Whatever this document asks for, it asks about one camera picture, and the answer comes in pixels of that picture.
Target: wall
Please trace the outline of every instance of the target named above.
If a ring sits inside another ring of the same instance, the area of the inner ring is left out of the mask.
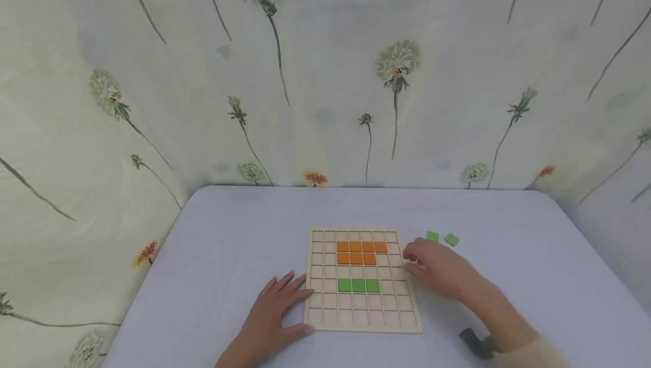
[[[163,180],[538,189],[651,311],[651,0],[60,1]]]

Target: orange flower print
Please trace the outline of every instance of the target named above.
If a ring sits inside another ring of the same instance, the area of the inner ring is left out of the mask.
[[[317,171],[305,171],[303,173],[303,177],[305,177],[305,181],[308,184],[312,184],[312,187],[317,187],[317,185],[327,184],[327,177],[325,175],[320,174]]]
[[[145,261],[149,262],[150,265],[153,265],[154,261],[151,258],[154,257],[157,249],[158,240],[151,240],[151,242],[143,246],[140,252],[137,253],[136,257],[133,258],[131,267],[138,268],[145,263]]]

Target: finger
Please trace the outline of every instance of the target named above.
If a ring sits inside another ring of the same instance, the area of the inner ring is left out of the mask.
[[[266,284],[266,286],[264,288],[262,288],[262,291],[258,295],[258,300],[262,299],[267,294],[269,289],[272,286],[274,286],[274,283],[276,283],[276,277],[275,276],[273,278],[271,278],[271,280]]]
[[[294,277],[294,271],[290,270],[288,274],[284,275],[274,286],[269,289],[269,294],[273,295],[283,290],[283,287],[287,286],[287,283],[291,281]]]

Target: orange tile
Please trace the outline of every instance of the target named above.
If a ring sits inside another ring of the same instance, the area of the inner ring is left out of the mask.
[[[339,265],[349,265],[350,264],[350,256],[348,256],[348,252],[339,252],[339,253],[337,253],[337,264],[339,264]]]
[[[374,253],[365,253],[364,254],[364,265],[376,265],[375,254]]]
[[[359,241],[350,241],[351,252],[362,252],[362,244]]]
[[[351,265],[362,265],[362,254],[359,252],[354,252],[350,254],[350,264]]]
[[[382,242],[382,241],[376,241],[376,243],[375,243],[375,252],[378,252],[378,253],[389,252],[389,251],[387,251],[387,244]]]
[[[362,243],[362,251],[363,252],[374,252],[375,249],[373,249],[373,243],[370,241],[364,241]]]

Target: loose green tile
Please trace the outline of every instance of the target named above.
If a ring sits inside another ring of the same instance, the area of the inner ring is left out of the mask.
[[[352,283],[350,279],[338,279],[337,280],[339,291],[340,292],[350,292]]]
[[[438,232],[427,231],[427,240],[437,243],[439,241]]]
[[[364,279],[353,279],[353,291],[354,292],[365,292],[366,283]]]
[[[378,279],[367,279],[367,291],[369,293],[380,293],[380,281]]]
[[[452,245],[452,246],[457,246],[459,243],[460,239],[457,238],[457,235],[454,234],[448,234],[444,238],[445,242]]]

